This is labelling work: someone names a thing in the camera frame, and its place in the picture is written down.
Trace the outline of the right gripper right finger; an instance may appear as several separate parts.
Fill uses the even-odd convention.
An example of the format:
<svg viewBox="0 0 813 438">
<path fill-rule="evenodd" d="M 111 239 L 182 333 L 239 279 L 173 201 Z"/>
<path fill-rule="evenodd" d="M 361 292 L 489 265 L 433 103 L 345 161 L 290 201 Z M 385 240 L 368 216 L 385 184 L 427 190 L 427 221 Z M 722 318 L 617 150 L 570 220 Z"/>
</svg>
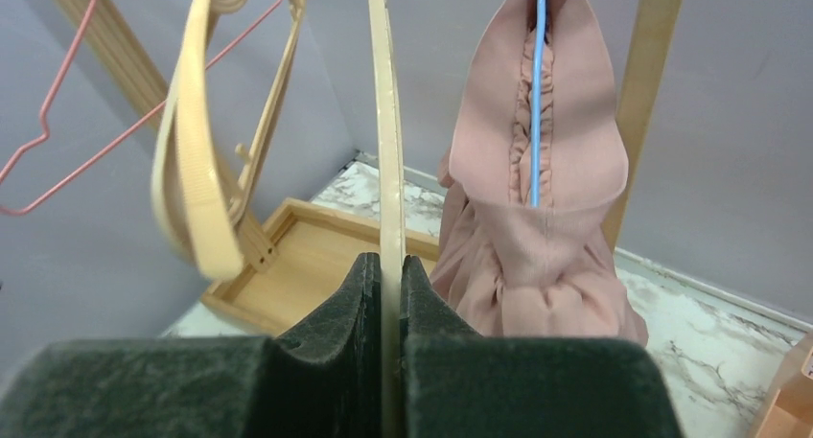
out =
<svg viewBox="0 0 813 438">
<path fill-rule="evenodd" d="M 409 437 L 679 437 L 662 374 L 617 338 L 487 337 L 405 259 L 402 379 Z"/>
</svg>

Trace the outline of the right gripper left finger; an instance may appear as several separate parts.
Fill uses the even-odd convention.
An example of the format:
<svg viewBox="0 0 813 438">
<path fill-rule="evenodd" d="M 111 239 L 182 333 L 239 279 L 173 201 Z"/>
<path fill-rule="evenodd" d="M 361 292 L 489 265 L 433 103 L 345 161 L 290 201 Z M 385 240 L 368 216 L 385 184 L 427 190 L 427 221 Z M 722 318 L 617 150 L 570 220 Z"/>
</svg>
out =
<svg viewBox="0 0 813 438">
<path fill-rule="evenodd" d="M 377 437 L 381 267 L 277 336 L 52 344 L 1 397 L 5 437 Z"/>
</svg>

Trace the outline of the pink pleated skirt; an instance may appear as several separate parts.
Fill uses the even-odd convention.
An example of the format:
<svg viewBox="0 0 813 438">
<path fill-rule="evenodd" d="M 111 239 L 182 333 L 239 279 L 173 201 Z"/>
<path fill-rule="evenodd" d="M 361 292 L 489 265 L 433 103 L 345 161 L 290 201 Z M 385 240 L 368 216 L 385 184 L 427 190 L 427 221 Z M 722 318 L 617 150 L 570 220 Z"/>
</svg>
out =
<svg viewBox="0 0 813 438">
<path fill-rule="evenodd" d="M 435 291 L 486 336 L 648 332 L 601 230 L 624 191 L 607 47 L 588 0 L 504 0 L 470 65 L 438 179 Z"/>
</svg>

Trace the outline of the blue wire hanger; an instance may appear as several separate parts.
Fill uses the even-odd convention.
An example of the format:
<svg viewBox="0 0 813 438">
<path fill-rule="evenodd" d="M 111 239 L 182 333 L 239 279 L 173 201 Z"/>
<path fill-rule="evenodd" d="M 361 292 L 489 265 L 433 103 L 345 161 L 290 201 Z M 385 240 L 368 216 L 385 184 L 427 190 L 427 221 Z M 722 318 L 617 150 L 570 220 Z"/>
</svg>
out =
<svg viewBox="0 0 813 438">
<path fill-rule="evenodd" d="M 546 0 L 536 0 L 536 26 L 533 50 L 532 85 L 531 85 L 531 163 L 529 205 L 537 208 L 541 202 L 541 159 L 542 159 L 542 89 L 543 61 L 547 22 Z"/>
</svg>

